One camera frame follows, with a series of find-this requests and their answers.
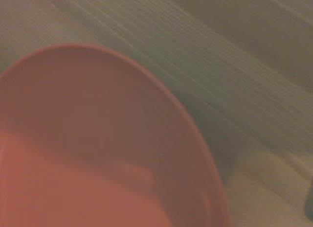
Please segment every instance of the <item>bowl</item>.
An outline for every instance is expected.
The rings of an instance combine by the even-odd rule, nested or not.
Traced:
[[[186,109],[104,47],[47,47],[2,75],[0,177],[0,226],[230,226]]]

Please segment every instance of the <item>dark object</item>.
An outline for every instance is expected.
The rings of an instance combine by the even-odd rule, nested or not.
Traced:
[[[313,221],[313,184],[309,190],[308,198],[304,206],[304,211],[307,217]]]
[[[229,227],[195,123],[144,67],[58,45],[0,80],[0,226]]]

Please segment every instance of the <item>floor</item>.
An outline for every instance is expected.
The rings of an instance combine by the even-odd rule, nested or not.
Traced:
[[[313,226],[313,0],[0,0],[0,22],[0,72],[87,42],[161,78],[210,146],[235,227]]]

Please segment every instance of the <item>red bowl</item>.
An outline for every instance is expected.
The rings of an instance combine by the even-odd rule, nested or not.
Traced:
[[[229,227],[182,104],[115,51],[57,45],[0,79],[0,226]]]

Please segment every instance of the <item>bowl rim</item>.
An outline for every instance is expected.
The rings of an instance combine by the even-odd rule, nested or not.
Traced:
[[[5,77],[9,75],[11,72],[16,71],[20,65],[22,65],[24,62],[26,62],[29,59],[32,59],[36,57],[37,55],[40,55],[45,52],[53,51],[56,49],[66,49],[66,48],[85,48],[85,49],[92,49],[99,52],[102,52],[107,55],[111,55],[114,57],[117,57],[121,61],[125,62],[126,64],[134,67],[138,71],[140,71],[145,77],[147,77],[150,81],[152,81],[161,91],[162,93],[169,98],[169,100],[174,104],[174,106],[177,108],[178,112],[181,114],[182,118],[186,121],[187,125],[191,128],[191,131],[193,132],[193,136],[195,137],[198,147],[201,151],[201,154],[205,160],[205,163],[207,165],[208,171],[210,175],[212,176],[213,180],[216,182],[215,188],[217,195],[219,196],[219,207],[222,210],[221,218],[223,218],[222,222],[224,223],[225,227],[232,226],[231,224],[231,216],[229,211],[229,206],[226,198],[226,193],[224,190],[224,186],[222,185],[221,178],[219,176],[219,172],[217,170],[217,167],[215,165],[215,162],[213,160],[213,157],[209,151],[209,147],[207,143],[205,142],[202,133],[200,132],[199,128],[197,127],[196,123],[194,122],[193,118],[187,111],[187,109],[183,106],[183,104],[177,99],[177,97],[171,92],[171,90],[151,71],[149,71],[147,68],[145,68],[143,65],[138,63],[137,61],[133,60],[132,58],[115,51],[111,48],[104,47],[101,45],[95,45],[95,44],[87,44],[87,43],[63,43],[63,44],[54,44],[46,47],[42,47],[36,51],[33,51],[29,53],[28,55],[25,55],[24,57],[20,58],[18,61],[16,61],[13,65],[11,65],[7,70],[5,70],[0,75],[0,84],[5,81]]]

